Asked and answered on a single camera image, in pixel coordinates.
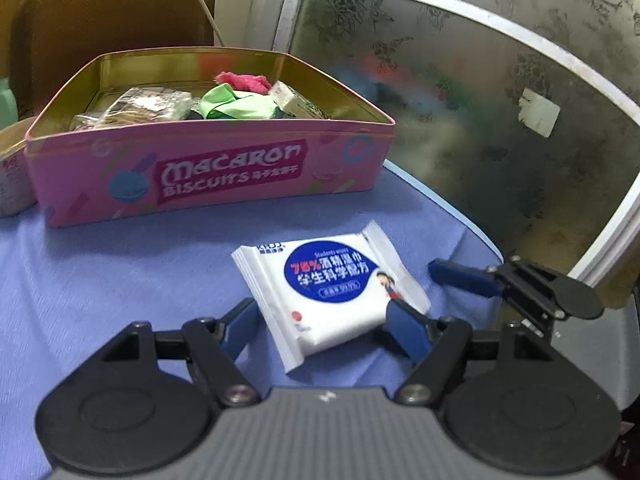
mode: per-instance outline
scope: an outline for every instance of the cartoon boy illustration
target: cartoon boy illustration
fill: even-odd
[[[376,273],[376,278],[380,282],[380,285],[385,287],[386,294],[389,296],[389,298],[391,298],[392,300],[402,300],[402,296],[400,296],[400,294],[398,294],[394,290],[394,286],[396,285],[396,282],[391,276],[389,276],[386,272],[379,270]]]

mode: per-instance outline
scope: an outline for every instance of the green cloth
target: green cloth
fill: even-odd
[[[229,83],[212,88],[200,100],[205,119],[271,119],[277,108],[271,96],[235,91]]]

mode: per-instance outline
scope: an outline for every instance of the macaron biscuits tin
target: macaron biscuits tin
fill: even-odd
[[[24,134],[34,118],[0,131],[0,217],[24,211],[36,203],[24,160]]]
[[[220,72],[260,74],[283,88],[284,80],[322,110],[323,118],[317,112],[268,120],[203,120],[195,114],[194,120],[149,122],[145,116],[143,123],[74,129],[74,119],[90,121],[132,88],[174,89],[200,99]],[[27,132],[25,158],[47,224],[63,227],[204,205],[369,190],[394,125],[354,91],[289,54],[152,48],[104,54],[73,76]]]

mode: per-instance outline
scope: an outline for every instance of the white plastic package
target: white plastic package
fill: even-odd
[[[124,92],[98,118],[95,128],[111,128],[158,121],[181,121],[191,110],[188,92],[171,88],[133,87]]]
[[[359,234],[241,246],[232,256],[287,373],[305,356],[384,324],[391,298],[422,314],[431,306],[375,222]]]
[[[102,113],[101,112],[85,112],[83,114],[74,115],[69,126],[70,132],[81,132],[83,130],[91,130],[95,127]]]

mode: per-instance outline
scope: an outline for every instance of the white cable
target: white cable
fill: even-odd
[[[213,16],[211,15],[211,11],[209,10],[209,7],[207,7],[207,3],[204,0],[198,0],[198,3],[202,7],[202,10],[204,10],[204,13],[207,15],[207,19],[209,20],[209,23],[211,24],[211,28],[213,29],[213,32],[215,32],[216,36],[218,37],[218,41],[220,42],[220,46],[226,46],[225,42],[222,40],[222,35],[220,34],[220,30],[219,30],[218,26],[216,25],[216,20],[213,19]]]

